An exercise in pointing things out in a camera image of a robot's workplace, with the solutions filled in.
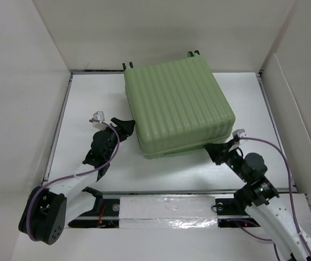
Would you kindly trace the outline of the green suitcase blue lining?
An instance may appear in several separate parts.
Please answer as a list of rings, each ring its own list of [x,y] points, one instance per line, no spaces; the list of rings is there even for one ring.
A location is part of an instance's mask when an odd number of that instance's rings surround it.
[[[204,56],[135,67],[123,64],[125,90],[146,158],[177,156],[222,143],[236,117]]]

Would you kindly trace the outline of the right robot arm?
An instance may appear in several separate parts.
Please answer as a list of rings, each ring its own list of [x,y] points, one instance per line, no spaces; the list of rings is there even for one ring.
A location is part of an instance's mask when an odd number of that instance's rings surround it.
[[[287,209],[267,179],[264,158],[258,153],[241,156],[240,138],[204,149],[216,165],[226,164],[245,185],[234,193],[233,209],[248,214],[264,230],[285,260],[311,260],[311,237],[300,227],[294,208]]]

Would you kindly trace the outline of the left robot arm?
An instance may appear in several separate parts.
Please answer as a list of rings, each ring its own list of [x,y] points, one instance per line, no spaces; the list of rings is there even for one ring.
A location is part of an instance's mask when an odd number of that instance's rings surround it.
[[[102,218],[105,213],[103,194],[92,185],[107,173],[121,142],[133,134],[135,121],[113,117],[111,123],[98,119],[90,122],[103,125],[103,129],[93,135],[90,149],[78,169],[37,186],[28,196],[18,230],[32,241],[52,245],[80,215],[88,213]]]

